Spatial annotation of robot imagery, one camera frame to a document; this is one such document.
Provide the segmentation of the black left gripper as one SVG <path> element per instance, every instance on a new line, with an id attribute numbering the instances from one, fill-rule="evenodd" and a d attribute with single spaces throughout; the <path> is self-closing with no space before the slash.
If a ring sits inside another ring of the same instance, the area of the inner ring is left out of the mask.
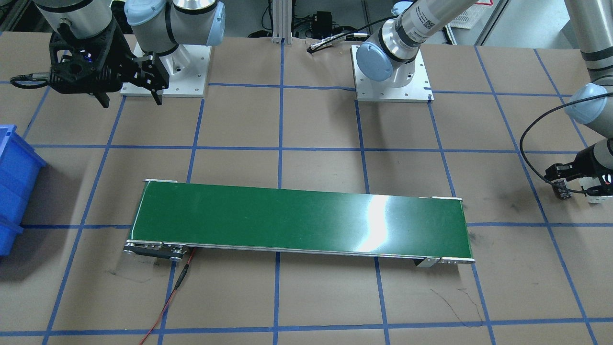
<path id="1" fill-rule="evenodd" d="M 583 177 L 600 177 L 603 174 L 612 174 L 613 156 L 611 146 L 589 146 L 581 150 L 574 161 L 551 165 L 545 171 L 545 179 L 553 185 L 554 181 L 572 181 Z"/>

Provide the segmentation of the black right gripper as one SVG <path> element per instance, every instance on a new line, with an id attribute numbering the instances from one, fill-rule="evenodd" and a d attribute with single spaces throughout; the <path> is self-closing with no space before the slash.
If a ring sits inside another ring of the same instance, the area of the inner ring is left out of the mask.
<path id="1" fill-rule="evenodd" d="M 149 90 L 156 105 L 162 105 L 170 74 L 155 52 L 135 56 L 115 19 L 93 37 L 79 39 L 75 34 L 66 22 L 52 33 L 49 83 L 54 90 L 94 94 L 103 108 L 109 108 L 106 92 L 120 91 L 124 83 L 131 83 Z"/>

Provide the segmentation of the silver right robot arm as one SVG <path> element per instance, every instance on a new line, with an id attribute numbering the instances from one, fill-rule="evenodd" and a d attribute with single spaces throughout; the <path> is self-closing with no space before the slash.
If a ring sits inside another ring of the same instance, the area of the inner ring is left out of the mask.
<path id="1" fill-rule="evenodd" d="M 220 0 L 127 0 L 123 13 L 136 38 L 131 49 L 102 0 L 37 0 L 53 29 L 49 72 L 29 81 L 61 94 L 88 94 L 109 107 L 109 93 L 201 98 L 212 47 L 222 43 Z"/>

